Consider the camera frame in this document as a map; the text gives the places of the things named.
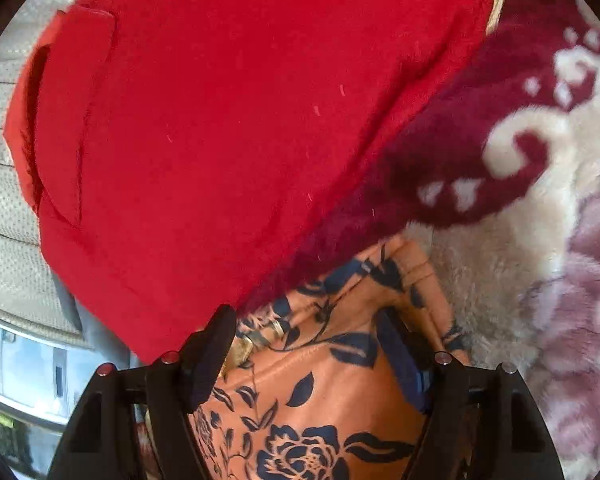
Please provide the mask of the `orange floral blouse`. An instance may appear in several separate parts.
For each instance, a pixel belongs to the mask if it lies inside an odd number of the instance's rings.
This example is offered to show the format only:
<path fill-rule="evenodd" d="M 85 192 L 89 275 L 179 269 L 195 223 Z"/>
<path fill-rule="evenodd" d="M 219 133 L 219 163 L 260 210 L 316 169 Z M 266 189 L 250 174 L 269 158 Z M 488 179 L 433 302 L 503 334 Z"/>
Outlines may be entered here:
<path fill-rule="evenodd" d="M 393 308 L 430 351 L 467 360 L 427 255 L 397 235 L 243 316 L 190 423 L 215 479 L 397 479 L 425 421 L 376 325 Z"/>

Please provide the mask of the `dotted beige curtain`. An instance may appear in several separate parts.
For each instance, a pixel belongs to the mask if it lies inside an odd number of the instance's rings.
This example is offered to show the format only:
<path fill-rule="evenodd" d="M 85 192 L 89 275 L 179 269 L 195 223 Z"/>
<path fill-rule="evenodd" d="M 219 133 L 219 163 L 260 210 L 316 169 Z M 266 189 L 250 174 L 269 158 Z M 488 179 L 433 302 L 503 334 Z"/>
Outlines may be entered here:
<path fill-rule="evenodd" d="M 0 26 L 0 323 L 20 332 L 84 348 L 66 319 L 44 261 L 38 219 L 22 196 L 15 162 L 3 138 L 8 104 L 23 65 L 58 10 L 73 0 L 24 0 Z"/>

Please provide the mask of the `floral plush blanket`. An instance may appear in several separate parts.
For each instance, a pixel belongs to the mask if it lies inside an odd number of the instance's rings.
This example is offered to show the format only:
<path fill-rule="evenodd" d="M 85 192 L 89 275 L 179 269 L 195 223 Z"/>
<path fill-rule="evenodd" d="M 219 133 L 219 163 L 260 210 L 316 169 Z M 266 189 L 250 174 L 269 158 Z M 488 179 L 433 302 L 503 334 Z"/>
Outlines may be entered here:
<path fill-rule="evenodd" d="M 516 363 L 569 479 L 600 475 L 600 0 L 502 0 L 469 64 L 249 298 L 399 228 L 475 363 Z"/>

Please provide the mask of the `red folded garment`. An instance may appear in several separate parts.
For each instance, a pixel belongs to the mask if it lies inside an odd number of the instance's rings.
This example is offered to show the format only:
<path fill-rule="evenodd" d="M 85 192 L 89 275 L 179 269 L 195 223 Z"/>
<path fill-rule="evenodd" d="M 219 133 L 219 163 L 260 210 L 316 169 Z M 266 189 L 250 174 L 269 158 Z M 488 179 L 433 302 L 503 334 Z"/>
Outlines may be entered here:
<path fill-rule="evenodd" d="M 74 0 L 4 137 L 46 262 L 143 360 L 239 304 L 486 36 L 494 0 Z"/>

